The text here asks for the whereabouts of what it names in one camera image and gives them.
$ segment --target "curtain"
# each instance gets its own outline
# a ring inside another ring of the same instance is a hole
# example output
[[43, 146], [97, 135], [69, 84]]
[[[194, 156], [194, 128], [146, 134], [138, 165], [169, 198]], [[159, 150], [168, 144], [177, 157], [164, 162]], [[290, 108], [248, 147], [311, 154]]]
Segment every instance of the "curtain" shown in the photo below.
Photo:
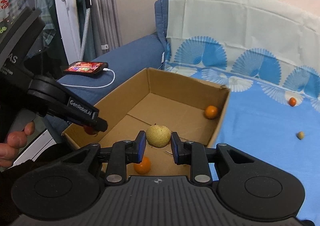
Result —
[[[82, 38], [85, 19], [84, 0], [76, 0]], [[101, 46], [108, 45], [107, 50]], [[122, 45], [116, 0], [92, 0], [91, 17], [88, 28], [84, 61], [92, 61], [96, 57]]]

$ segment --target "human hand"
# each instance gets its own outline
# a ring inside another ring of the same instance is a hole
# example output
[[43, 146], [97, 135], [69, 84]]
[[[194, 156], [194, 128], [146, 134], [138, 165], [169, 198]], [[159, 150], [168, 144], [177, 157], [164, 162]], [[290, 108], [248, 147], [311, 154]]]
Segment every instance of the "human hand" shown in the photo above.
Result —
[[35, 131], [35, 123], [31, 122], [26, 125], [24, 131], [12, 132], [8, 135], [7, 143], [0, 143], [0, 167], [9, 168], [13, 160], [18, 156], [19, 148], [27, 144], [27, 136]]

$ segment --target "red chinese character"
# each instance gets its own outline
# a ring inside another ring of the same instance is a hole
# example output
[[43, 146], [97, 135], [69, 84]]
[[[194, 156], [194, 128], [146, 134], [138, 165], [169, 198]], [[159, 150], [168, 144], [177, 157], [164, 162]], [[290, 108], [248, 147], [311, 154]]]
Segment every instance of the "red chinese character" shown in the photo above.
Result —
[[0, 1], [0, 3], [2, 4], [1, 5], [2, 9], [6, 9], [9, 6], [8, 0], [2, 0], [2, 1]]

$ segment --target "power cord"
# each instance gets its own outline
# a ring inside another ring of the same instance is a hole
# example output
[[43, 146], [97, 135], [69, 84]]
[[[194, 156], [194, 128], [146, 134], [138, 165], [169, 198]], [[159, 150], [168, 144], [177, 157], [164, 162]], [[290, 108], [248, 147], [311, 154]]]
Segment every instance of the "power cord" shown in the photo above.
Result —
[[68, 84], [61, 84], [63, 86], [67, 86], [67, 87], [74, 87], [74, 88], [105, 88], [105, 87], [108, 87], [109, 85], [111, 85], [114, 81], [115, 81], [115, 78], [116, 78], [116, 74], [113, 70], [110, 70], [108, 68], [104, 68], [103, 71], [111, 71], [113, 73], [113, 79], [112, 81], [107, 84], [107, 85], [104, 85], [104, 86], [100, 86], [100, 87], [88, 87], [88, 86], [78, 86], [78, 85], [68, 85]]

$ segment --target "open cardboard box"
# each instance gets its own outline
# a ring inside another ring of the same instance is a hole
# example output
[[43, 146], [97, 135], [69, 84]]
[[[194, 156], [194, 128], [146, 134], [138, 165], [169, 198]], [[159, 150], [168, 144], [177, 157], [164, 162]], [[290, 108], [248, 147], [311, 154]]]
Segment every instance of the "open cardboard box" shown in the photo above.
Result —
[[[144, 69], [110, 92], [95, 106], [99, 116], [108, 122], [108, 130], [97, 136], [85, 133], [83, 127], [70, 125], [63, 135], [76, 149], [90, 143], [111, 147], [122, 140], [135, 140], [140, 130], [150, 125], [164, 125], [177, 132], [182, 141], [200, 142], [212, 147], [226, 112], [230, 91], [225, 86], [156, 69]], [[204, 116], [204, 109], [214, 105], [219, 116]], [[145, 156], [151, 170], [145, 174], [190, 176], [189, 165], [176, 165], [170, 143], [154, 148], [147, 143]], [[138, 175], [133, 164], [127, 165], [127, 176]]]

